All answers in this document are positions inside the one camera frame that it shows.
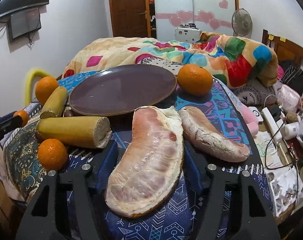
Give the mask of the small mandarin orange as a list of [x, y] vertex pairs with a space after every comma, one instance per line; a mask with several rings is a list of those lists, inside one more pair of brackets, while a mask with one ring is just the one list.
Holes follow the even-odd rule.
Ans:
[[29, 114], [24, 110], [16, 111], [13, 116], [19, 116], [22, 119], [21, 127], [25, 126], [29, 121]]
[[67, 149], [58, 139], [46, 139], [39, 145], [38, 159], [47, 170], [60, 170], [68, 159]]

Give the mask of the sugarcane piece long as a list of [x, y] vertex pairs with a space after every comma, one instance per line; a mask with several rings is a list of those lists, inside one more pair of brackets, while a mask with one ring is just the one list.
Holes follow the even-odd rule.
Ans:
[[43, 140], [58, 139], [83, 148], [104, 148], [112, 136], [109, 119], [99, 116], [41, 119], [37, 131]]

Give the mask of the large pomelo segment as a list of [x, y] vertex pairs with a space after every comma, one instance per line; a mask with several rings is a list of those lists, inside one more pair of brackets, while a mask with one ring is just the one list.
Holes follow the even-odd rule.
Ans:
[[139, 107], [133, 115], [132, 141], [107, 182], [107, 206], [123, 217], [149, 213], [175, 188], [183, 159], [183, 127], [178, 111], [173, 106]]

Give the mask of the sugarcane piece short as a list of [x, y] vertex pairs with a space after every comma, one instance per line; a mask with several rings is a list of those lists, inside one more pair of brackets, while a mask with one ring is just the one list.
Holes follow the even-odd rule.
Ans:
[[59, 86], [56, 88], [44, 104], [40, 119], [60, 117], [67, 98], [68, 91], [65, 87]]

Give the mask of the large orange with sticker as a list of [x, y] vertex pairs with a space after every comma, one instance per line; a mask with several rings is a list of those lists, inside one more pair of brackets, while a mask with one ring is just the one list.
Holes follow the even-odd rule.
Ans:
[[35, 96], [38, 102], [44, 105], [53, 91], [59, 87], [58, 81], [51, 76], [43, 77], [38, 81], [35, 88]]

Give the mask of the small pomelo segment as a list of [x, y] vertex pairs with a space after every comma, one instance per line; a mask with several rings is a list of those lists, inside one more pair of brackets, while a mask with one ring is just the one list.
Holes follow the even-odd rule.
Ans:
[[230, 163], [240, 163], [248, 159], [250, 148], [227, 138], [197, 107], [185, 106], [179, 110], [179, 115], [185, 138], [198, 149]]

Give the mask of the yellow foam tube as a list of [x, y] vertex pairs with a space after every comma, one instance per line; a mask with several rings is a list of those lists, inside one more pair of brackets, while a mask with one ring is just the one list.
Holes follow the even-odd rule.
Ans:
[[24, 90], [24, 105], [27, 106], [32, 101], [32, 92], [33, 92], [33, 80], [36, 77], [46, 77], [51, 76], [47, 71], [41, 70], [40, 68], [31, 69], [26, 77], [25, 90]]

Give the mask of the dark brown date fruit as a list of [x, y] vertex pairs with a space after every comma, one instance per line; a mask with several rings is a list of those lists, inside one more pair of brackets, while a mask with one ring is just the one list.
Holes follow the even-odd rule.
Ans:
[[64, 112], [64, 117], [72, 117], [72, 116], [74, 116], [74, 112], [72, 110], [68, 109]]

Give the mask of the purple ceramic plate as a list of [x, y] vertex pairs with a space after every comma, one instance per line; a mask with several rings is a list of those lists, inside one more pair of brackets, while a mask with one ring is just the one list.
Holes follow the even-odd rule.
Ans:
[[101, 70], [79, 83], [68, 103], [78, 114], [113, 116], [156, 105], [176, 90], [177, 78], [151, 64], [129, 64]]

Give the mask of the pink plush toy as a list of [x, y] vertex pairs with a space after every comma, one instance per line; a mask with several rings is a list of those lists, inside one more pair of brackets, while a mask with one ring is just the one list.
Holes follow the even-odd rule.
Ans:
[[247, 124], [250, 134], [255, 137], [259, 131], [257, 116], [244, 104], [241, 105], [241, 115]]

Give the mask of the white power strip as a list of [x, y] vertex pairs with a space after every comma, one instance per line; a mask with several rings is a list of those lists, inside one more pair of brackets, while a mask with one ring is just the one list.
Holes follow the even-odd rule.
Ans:
[[264, 107], [262, 109], [262, 115], [264, 121], [267, 123], [269, 128], [270, 134], [273, 137], [273, 140], [276, 144], [279, 144], [282, 140], [282, 135], [280, 133], [280, 128], [278, 127], [276, 121], [274, 120], [273, 116], [271, 115], [269, 109]]

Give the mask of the black backpack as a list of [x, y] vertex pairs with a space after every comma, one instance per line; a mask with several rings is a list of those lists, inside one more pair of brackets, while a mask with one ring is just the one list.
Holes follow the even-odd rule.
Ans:
[[285, 60], [280, 62], [284, 71], [281, 82], [295, 90], [299, 95], [303, 94], [303, 70], [299, 69], [293, 61]]

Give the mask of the colourful patchwork blanket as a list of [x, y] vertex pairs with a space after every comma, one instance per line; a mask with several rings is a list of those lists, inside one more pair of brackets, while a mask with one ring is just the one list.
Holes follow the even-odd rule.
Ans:
[[161, 42], [155, 38], [99, 38], [80, 50], [65, 67], [63, 77], [137, 64], [153, 57], [182, 64], [197, 64], [229, 88], [259, 79], [265, 87], [276, 83], [278, 62], [275, 51], [260, 42], [203, 32], [195, 43]]

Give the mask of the white box appliance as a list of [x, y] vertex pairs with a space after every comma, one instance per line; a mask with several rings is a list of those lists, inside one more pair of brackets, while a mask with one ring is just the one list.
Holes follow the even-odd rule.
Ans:
[[175, 28], [175, 39], [180, 42], [195, 43], [200, 40], [202, 31], [194, 23], [180, 24]]

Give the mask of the brown wooden door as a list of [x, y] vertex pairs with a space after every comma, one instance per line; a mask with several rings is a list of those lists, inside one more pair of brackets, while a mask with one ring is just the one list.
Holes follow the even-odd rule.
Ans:
[[151, 37], [148, 0], [109, 0], [115, 37]]

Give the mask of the wooden headboard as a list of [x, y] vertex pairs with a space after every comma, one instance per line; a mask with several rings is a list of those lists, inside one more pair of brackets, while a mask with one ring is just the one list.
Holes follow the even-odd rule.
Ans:
[[273, 49], [278, 61], [290, 60], [303, 70], [303, 47], [280, 36], [275, 36], [263, 29], [262, 43]]

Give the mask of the standing electric fan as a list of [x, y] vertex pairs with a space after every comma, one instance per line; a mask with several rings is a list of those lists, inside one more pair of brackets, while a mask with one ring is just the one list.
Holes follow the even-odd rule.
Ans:
[[252, 19], [247, 10], [237, 9], [232, 15], [232, 29], [237, 36], [245, 37], [252, 31]]

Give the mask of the white sliding wardrobe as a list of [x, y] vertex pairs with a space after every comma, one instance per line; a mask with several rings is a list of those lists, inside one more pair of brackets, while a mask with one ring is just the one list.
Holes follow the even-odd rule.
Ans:
[[175, 28], [194, 23], [201, 31], [232, 36], [232, 15], [238, 0], [154, 0], [156, 38], [175, 39]]

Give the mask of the lower black wall monitor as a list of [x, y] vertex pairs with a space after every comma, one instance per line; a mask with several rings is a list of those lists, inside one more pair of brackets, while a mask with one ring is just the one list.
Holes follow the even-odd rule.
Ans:
[[40, 29], [39, 8], [26, 9], [10, 14], [8, 21], [8, 36], [10, 42]]

